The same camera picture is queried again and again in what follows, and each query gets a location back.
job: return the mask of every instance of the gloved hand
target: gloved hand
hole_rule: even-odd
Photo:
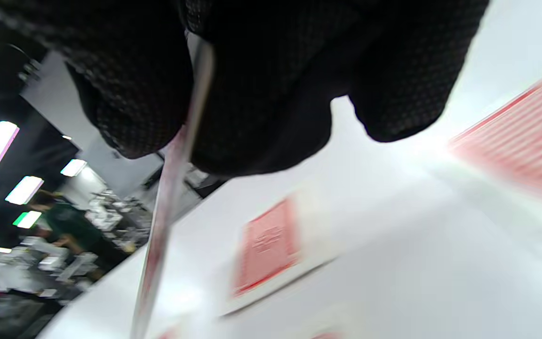
[[[192,162],[218,176],[290,168],[320,150],[329,102],[370,137],[438,119],[488,0],[0,0],[0,21],[65,56],[84,111],[128,158],[165,146],[193,84],[184,31],[215,47]]]

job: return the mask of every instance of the blurred card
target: blurred card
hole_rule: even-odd
[[[452,152],[542,197],[542,83],[450,143]]]
[[[301,189],[243,226],[222,314],[243,309],[335,258],[323,211],[316,196]]]
[[[331,307],[303,324],[289,339],[357,339],[357,322],[343,305]]]
[[[255,289],[297,263],[301,245],[296,236],[293,203],[285,199],[246,225],[235,296]]]

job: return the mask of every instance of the white table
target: white table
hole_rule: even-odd
[[[359,319],[362,338],[542,339],[542,207],[436,156],[541,77],[542,1],[495,0],[445,116],[427,132],[377,144],[348,100],[334,101],[333,136],[319,154],[285,172],[232,180],[178,222],[149,338],[188,310],[191,339],[284,338],[340,304]],[[234,261],[241,227],[302,182],[323,198],[340,256],[218,318],[214,279]],[[143,262],[139,251],[41,338],[127,338]]]

